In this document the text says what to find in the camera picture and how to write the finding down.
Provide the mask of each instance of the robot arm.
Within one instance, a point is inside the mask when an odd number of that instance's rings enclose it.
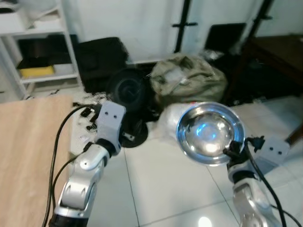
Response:
[[[251,152],[261,172],[266,174],[282,164],[289,151],[289,144],[270,138],[252,139],[254,152]],[[224,152],[232,156],[228,164],[228,176],[233,186],[233,203],[240,215],[242,227],[281,227],[281,223],[273,214],[260,180],[256,179],[256,170],[252,166],[246,152]]]
[[[106,101],[102,105],[97,119],[95,143],[88,144],[86,152],[74,161],[71,175],[64,185],[49,226],[87,225],[104,167],[121,150],[119,135],[125,112],[125,107],[116,103]]]

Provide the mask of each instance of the shelf unit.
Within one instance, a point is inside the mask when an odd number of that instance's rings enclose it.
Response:
[[[80,75],[79,75],[78,65],[77,65],[75,53],[73,50],[73,46],[71,43],[70,34],[69,34],[69,31],[67,28],[66,19],[65,19],[61,0],[57,0],[57,11],[58,11],[60,22],[61,22],[60,27],[58,26],[58,27],[53,27],[53,28],[49,28],[49,29],[37,27],[37,28],[29,28],[23,32],[5,33],[5,34],[0,33],[0,50],[3,54],[3,57],[6,61],[9,71],[13,74],[13,76],[16,80],[16,83],[19,85],[21,92],[24,94],[24,98],[28,97],[28,95],[29,95],[26,86],[28,84],[32,84],[32,83],[76,78],[79,86],[82,87],[82,82],[81,82]],[[22,78],[21,74],[19,73],[19,70],[16,69],[16,64],[12,60],[6,45],[3,42],[3,38],[5,37],[11,41],[10,44],[13,46],[13,49],[15,50],[16,55],[18,56],[18,58],[22,58],[20,51],[18,49],[18,45],[13,37],[20,36],[20,35],[25,36],[25,35],[54,34],[54,33],[55,34],[59,33],[59,34],[64,35],[65,42],[66,42],[66,45],[68,48],[68,52],[69,52],[69,55],[71,58],[71,63],[73,65],[74,73],[68,74],[68,75],[54,74],[54,75],[48,75],[48,76],[42,76],[42,77]]]

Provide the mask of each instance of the white tile floor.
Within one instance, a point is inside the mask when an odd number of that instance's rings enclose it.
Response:
[[[61,90],[80,101],[78,88]],[[36,93],[45,96],[47,93]],[[303,98],[286,97],[233,108],[243,120],[247,135],[285,138],[303,120]],[[74,121],[71,150],[81,152],[90,135]],[[189,160],[173,142],[158,136],[149,123],[148,140],[122,150],[110,160],[98,184],[89,227],[237,227],[239,216],[232,202],[232,183],[225,166],[205,167]],[[302,222],[303,141],[290,151],[285,163],[266,175],[283,208]],[[289,218],[289,227],[296,226]]]

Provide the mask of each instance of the metal bowl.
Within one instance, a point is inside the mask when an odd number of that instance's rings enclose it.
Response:
[[[184,153],[208,166],[218,166],[229,161],[223,153],[231,141],[244,143],[245,130],[237,114],[215,102],[197,104],[180,118],[177,140]]]

